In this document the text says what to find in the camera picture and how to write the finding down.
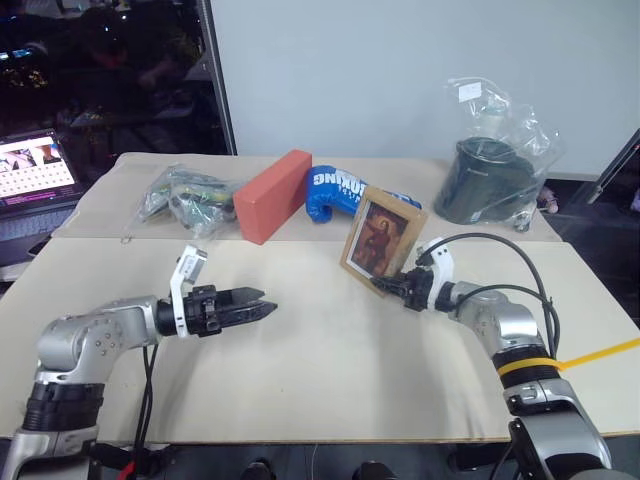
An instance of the black cable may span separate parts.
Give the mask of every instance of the black cable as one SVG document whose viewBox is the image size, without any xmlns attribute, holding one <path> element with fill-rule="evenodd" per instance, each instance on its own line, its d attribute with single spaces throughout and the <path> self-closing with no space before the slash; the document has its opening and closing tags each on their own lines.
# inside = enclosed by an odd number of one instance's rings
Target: black cable
<svg viewBox="0 0 640 480">
<path fill-rule="evenodd" d="M 555 307 L 553 306 L 553 302 L 551 300 L 547 300 L 546 298 L 544 298 L 542 295 L 540 295 L 538 292 L 535 292 L 529 288 L 526 287 L 521 287 L 520 285 L 511 285 L 508 283 L 500 283 L 500 284 L 496 284 L 496 285 L 486 285 L 484 287 L 478 287 L 475 290 L 470 291 L 469 293 L 462 295 L 458 298 L 458 301 L 455 305 L 455 310 L 456 310 L 456 315 L 458 314 L 458 312 L 460 311 L 460 307 L 462 306 L 462 304 L 464 302 L 466 302 L 467 300 L 469 300 L 469 298 L 473 297 L 474 295 L 477 295 L 478 293 L 482 293 L 482 292 L 486 292 L 487 290 L 500 290 L 500 289 L 507 289 L 507 290 L 517 290 L 519 292 L 524 292 L 527 293 L 529 295 L 531 295 L 532 297 L 537 298 L 538 300 L 540 300 L 540 302 L 542 303 L 543 307 L 545 309 L 549 310 L 549 313 L 551 315 L 551 318 L 553 319 L 553 330 L 554 332 L 557 332 L 558 335 L 560 334 L 560 318 L 558 317 L 558 312 L 556 311 Z"/>
<path fill-rule="evenodd" d="M 156 355 L 158 353 L 158 345 L 154 345 L 151 353 L 151 361 L 149 361 L 149 349 L 148 347 L 142 348 L 142 360 L 144 362 L 144 374 L 145 374 L 145 386 L 142 393 L 142 402 L 140 404 L 140 413 L 138 414 L 138 425 L 136 427 L 136 435 L 133 441 L 132 460 L 134 462 L 133 471 L 130 478 L 136 479 L 138 468 L 142 461 L 142 454 L 144 451 L 144 442 L 147 437 L 147 430 L 149 429 L 149 422 L 151 421 L 151 409 L 153 408 L 153 385 L 152 376 L 153 368 L 156 363 Z"/>
<path fill-rule="evenodd" d="M 507 460 L 507 457 L 511 453 L 511 450 L 513 450 L 513 443 L 509 443 L 509 445 L 507 445 L 507 448 L 504 449 L 504 452 L 502 452 L 502 455 L 500 455 L 500 458 L 498 459 L 498 461 L 493 466 L 493 469 L 491 470 L 491 475 L 489 475 L 489 480 L 496 480 L 496 478 L 498 478 L 498 471 L 500 470 L 504 462 Z"/>
<path fill-rule="evenodd" d="M 500 237 L 499 235 L 493 235 L 491 233 L 460 233 L 458 235 L 452 235 L 451 237 L 447 237 L 444 240 L 440 240 L 437 243 L 434 243 L 429 248 L 427 248 L 424 253 L 420 256 L 420 258 L 427 257 L 430 258 L 431 253 L 440 248 L 442 245 L 446 245 L 449 242 L 453 242 L 455 240 L 462 240 L 464 238 L 488 238 L 490 240 L 495 240 L 496 242 L 500 242 L 512 250 L 514 250 L 522 260 L 527 264 L 531 274 L 533 275 L 533 279 L 536 282 L 536 286 L 538 288 L 538 293 L 541 297 L 547 300 L 547 293 L 544 289 L 544 284 L 542 283 L 542 278 L 540 277 L 540 273 L 538 273 L 538 269 L 531 261 L 531 258 L 522 250 L 518 245 L 516 245 L 511 240 L 507 240 L 506 238 Z M 551 323 L 551 312 L 548 307 L 543 304 L 542 311 L 544 313 L 544 323 L 547 329 L 547 343 L 549 344 L 549 355 L 551 358 L 556 358 L 556 352 L 558 351 L 558 345 L 560 344 L 560 330 L 557 331 L 553 329 L 553 325 Z"/>
</svg>

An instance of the plastic bag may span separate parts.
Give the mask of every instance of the plastic bag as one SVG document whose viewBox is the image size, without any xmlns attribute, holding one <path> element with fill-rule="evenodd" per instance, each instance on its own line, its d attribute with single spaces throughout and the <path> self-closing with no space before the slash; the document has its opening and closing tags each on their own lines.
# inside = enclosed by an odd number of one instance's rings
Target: plastic bag
<svg viewBox="0 0 640 480">
<path fill-rule="evenodd" d="M 233 194 L 242 185 L 174 165 L 151 184 L 137 217 L 146 222 L 168 210 L 192 231 L 193 238 L 209 237 L 223 225 L 235 222 Z"/>
<path fill-rule="evenodd" d="M 504 222 L 526 231 L 549 167 L 564 153 L 557 131 L 543 128 L 530 105 L 517 105 L 490 80 L 449 80 L 467 119 L 468 137 L 434 208 L 453 223 Z"/>
</svg>

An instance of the framed picture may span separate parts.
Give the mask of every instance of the framed picture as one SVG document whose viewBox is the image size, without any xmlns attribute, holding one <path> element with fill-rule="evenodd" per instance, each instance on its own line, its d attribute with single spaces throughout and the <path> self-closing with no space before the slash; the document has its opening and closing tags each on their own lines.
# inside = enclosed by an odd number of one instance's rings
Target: framed picture
<svg viewBox="0 0 640 480">
<path fill-rule="evenodd" d="M 374 276 L 400 271 L 422 231 L 427 215 L 376 187 L 367 187 L 353 220 L 340 264 L 380 295 Z"/>
</svg>

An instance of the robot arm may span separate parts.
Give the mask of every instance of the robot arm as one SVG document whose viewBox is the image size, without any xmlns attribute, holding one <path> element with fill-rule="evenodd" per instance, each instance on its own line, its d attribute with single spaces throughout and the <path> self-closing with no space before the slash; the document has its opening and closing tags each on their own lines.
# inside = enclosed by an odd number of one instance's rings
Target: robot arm
<svg viewBox="0 0 640 480">
<path fill-rule="evenodd" d="M 155 345 L 163 336 L 214 335 L 259 320 L 277 307 L 259 300 L 264 293 L 252 288 L 216 291 L 207 285 L 183 299 L 182 285 L 195 283 L 205 261 L 205 252 L 185 249 L 171 281 L 173 301 L 153 296 L 119 300 L 46 327 L 37 345 L 39 364 L 27 411 L 2 480 L 17 480 L 32 460 L 89 453 L 98 436 L 104 385 L 123 352 Z"/>
<path fill-rule="evenodd" d="M 509 412 L 516 417 L 509 432 L 522 477 L 578 480 L 595 473 L 593 478 L 630 478 L 609 470 L 609 450 L 571 385 L 545 364 L 549 354 L 531 312 L 497 290 L 458 305 L 479 286 L 448 281 L 453 261 L 446 249 L 437 249 L 432 258 L 428 268 L 419 266 L 372 282 L 403 298 L 406 307 L 448 313 L 476 334 L 500 375 Z"/>
</svg>

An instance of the yellow tape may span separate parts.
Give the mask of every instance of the yellow tape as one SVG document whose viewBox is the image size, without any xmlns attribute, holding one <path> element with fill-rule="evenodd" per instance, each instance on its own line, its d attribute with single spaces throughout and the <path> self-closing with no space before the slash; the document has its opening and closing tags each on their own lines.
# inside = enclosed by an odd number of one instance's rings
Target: yellow tape
<svg viewBox="0 0 640 480">
<path fill-rule="evenodd" d="M 593 352 L 589 355 L 584 355 L 574 360 L 569 360 L 568 362 L 563 362 L 563 370 L 566 368 L 575 367 L 576 365 L 582 365 L 583 363 L 591 362 L 593 360 L 598 360 L 599 358 L 606 357 L 608 355 L 624 352 L 625 350 L 630 350 L 635 347 L 640 347 L 640 338 L 629 340 L 628 342 L 621 343 L 620 345 L 616 345 L 615 347 L 605 348 L 604 350 L 600 350 L 599 352 Z"/>
<path fill-rule="evenodd" d="M 521 368 L 537 367 L 540 365 L 549 365 L 556 367 L 558 370 L 562 370 L 561 362 L 554 360 L 553 358 L 525 358 L 524 360 L 517 360 L 515 362 L 507 363 L 498 369 L 498 375 L 503 376 L 514 370 L 520 370 Z"/>
<path fill-rule="evenodd" d="M 557 360 L 554 360 L 552 358 L 526 358 L 524 360 L 518 360 L 503 365 L 498 369 L 498 375 L 503 376 L 509 372 L 513 372 L 514 370 L 520 370 L 521 368 L 527 367 L 537 367 L 540 365 L 549 365 L 562 371 L 566 370 L 567 368 L 582 365 L 583 363 L 587 362 L 592 362 L 609 355 L 624 352 L 625 350 L 630 350 L 635 347 L 640 347 L 640 338 L 629 340 L 628 342 L 621 343 L 620 345 L 605 348 L 604 350 L 593 352 L 588 355 L 569 360 L 568 362 L 558 362 Z"/>
</svg>

